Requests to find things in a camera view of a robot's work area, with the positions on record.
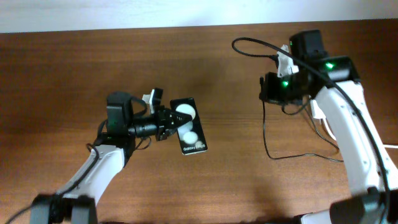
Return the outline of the black Galaxy flip phone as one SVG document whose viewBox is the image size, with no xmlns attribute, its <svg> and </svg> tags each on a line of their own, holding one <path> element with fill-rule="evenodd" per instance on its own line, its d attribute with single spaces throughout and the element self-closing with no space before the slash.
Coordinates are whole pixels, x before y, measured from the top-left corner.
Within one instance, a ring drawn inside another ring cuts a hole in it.
<svg viewBox="0 0 398 224">
<path fill-rule="evenodd" d="M 176 112 L 189 114 L 192 117 L 191 121 L 177 129 L 182 154 L 187 156 L 206 152 L 208 146 L 194 98 L 171 100 L 170 105 Z"/>
</svg>

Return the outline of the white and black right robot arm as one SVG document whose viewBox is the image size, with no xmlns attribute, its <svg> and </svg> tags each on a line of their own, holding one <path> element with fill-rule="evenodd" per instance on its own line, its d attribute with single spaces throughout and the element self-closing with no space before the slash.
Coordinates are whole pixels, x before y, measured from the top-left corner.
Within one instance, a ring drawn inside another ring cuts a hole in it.
<svg viewBox="0 0 398 224">
<path fill-rule="evenodd" d="M 352 60 L 330 57 L 319 30 L 290 37 L 293 70 L 279 62 L 277 73 L 261 78 L 260 100 L 285 107 L 303 97 L 317 102 L 333 131 L 345 165 L 351 198 L 320 212 L 294 217 L 294 223 L 397 223 L 397 167 L 388 155 L 364 100 Z"/>
</svg>

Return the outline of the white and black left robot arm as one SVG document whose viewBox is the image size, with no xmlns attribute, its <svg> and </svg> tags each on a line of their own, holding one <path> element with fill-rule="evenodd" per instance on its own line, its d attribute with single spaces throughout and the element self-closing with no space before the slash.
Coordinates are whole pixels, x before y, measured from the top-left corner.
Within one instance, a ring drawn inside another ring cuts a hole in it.
<svg viewBox="0 0 398 224">
<path fill-rule="evenodd" d="M 135 113 L 132 104 L 145 106 L 145 101 L 121 91 L 108 95 L 106 102 L 107 118 L 100 124 L 94 143 L 87 144 L 89 158 L 55 194 L 40 194 L 34 199 L 30 223 L 97 223 L 96 205 L 137 149 L 136 138 L 155 136 L 163 141 L 193 119 L 164 106 L 156 106 L 151 115 L 146 115 L 146 110 Z"/>
</svg>

